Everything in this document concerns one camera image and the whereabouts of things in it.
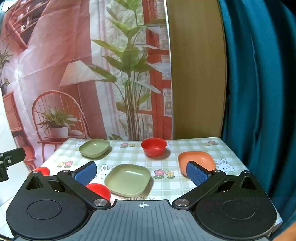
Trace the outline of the green checked tablecloth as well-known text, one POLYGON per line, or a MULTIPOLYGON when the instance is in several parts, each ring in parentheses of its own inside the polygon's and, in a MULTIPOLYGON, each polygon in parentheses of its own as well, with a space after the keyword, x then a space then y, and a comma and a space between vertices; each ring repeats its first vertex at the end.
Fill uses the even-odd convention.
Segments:
POLYGON ((210 154, 217 169, 228 175, 239 175, 247 167, 240 161, 231 149, 220 138, 195 138, 167 141, 165 152, 156 158, 145 155, 140 141, 108 140, 109 149, 98 158, 82 156, 79 147, 90 139, 69 138, 63 142, 45 142, 51 146, 51 152, 46 153, 41 161, 36 161, 32 169, 47 167, 50 174, 55 175, 63 169, 71 171, 89 161, 97 165, 97 173, 92 183, 104 184, 110 171, 121 164, 134 164, 147 168, 151 180, 145 191, 130 200, 145 201, 167 199, 175 200, 178 196, 194 188, 192 181, 185 177, 178 164, 178 156, 182 152, 202 151, 210 154))

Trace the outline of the green square plate far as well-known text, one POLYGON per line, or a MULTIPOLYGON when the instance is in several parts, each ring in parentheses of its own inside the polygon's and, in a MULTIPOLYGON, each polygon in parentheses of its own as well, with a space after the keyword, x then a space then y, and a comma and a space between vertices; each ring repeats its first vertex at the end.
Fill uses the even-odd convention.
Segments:
POLYGON ((79 147, 79 152, 82 156, 88 158, 98 158, 102 156, 109 149, 109 147, 109 141, 95 138, 82 144, 79 147))

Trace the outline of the orange square plate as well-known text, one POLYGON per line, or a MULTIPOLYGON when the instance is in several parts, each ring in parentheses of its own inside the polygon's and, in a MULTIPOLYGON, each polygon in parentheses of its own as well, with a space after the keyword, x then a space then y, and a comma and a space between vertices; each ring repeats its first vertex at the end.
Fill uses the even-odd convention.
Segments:
POLYGON ((216 169, 216 164, 210 154, 202 151, 182 152, 178 156, 178 164, 181 173, 187 177, 186 166, 189 161, 194 161, 208 171, 216 169))

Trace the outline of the green square plate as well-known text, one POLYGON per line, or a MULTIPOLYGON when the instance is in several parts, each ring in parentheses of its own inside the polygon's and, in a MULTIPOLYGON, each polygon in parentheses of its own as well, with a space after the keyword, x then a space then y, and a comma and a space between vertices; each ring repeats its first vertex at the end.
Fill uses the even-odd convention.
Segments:
POLYGON ((134 164, 121 164, 114 167, 104 180, 111 193, 122 197, 142 194, 151 179, 150 171, 134 164))
POLYGON ((98 158, 102 156, 109 149, 109 147, 109 141, 95 138, 82 144, 79 147, 79 152, 82 156, 88 158, 98 158))

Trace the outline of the printed backdrop cloth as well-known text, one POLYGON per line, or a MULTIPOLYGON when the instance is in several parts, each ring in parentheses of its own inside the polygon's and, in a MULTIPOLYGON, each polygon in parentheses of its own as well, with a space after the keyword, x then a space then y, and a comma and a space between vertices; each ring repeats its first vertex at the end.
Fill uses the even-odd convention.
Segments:
POLYGON ((69 138, 172 137, 164 1, 1 1, 1 99, 25 166, 69 138))

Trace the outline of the red bowl edge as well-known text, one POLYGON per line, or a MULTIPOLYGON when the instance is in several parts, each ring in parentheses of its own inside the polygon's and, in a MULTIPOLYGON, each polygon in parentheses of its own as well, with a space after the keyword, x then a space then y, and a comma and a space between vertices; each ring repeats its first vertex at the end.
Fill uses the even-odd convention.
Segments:
POLYGON ((50 175, 50 170, 47 167, 38 167, 38 168, 32 170, 32 173, 36 173, 37 171, 41 172, 44 176, 50 175))

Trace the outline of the red bowl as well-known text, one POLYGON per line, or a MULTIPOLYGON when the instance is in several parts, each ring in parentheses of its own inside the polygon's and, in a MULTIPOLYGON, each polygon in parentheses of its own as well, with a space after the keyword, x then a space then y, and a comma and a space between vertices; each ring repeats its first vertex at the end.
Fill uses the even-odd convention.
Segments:
POLYGON ((108 201, 111 199, 110 190, 102 184, 91 183, 87 184, 86 187, 108 201))
POLYGON ((167 142, 162 138, 148 138, 141 142, 141 147, 148 157, 161 156, 167 147, 167 142))

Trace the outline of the teal curtain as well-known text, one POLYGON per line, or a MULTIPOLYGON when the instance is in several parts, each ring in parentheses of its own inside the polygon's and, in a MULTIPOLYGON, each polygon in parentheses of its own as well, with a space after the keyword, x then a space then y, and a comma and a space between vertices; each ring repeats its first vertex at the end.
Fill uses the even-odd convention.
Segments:
POLYGON ((219 1, 227 52, 222 139, 295 240, 295 2, 219 1))

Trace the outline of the green square plate near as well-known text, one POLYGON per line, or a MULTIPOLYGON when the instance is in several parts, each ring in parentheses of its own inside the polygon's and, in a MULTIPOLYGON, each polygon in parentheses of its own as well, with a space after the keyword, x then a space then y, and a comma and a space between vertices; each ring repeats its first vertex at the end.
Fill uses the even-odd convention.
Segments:
POLYGON ((134 164, 121 164, 114 167, 104 180, 111 193, 122 197, 142 194, 151 179, 150 171, 134 164))

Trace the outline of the wooden board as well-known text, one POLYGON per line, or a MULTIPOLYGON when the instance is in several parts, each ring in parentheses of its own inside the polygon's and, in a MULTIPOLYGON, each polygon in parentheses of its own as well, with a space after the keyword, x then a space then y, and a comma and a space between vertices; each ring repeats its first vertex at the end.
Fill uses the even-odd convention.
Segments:
POLYGON ((167 1, 173 138, 220 137, 227 54, 218 1, 167 1))

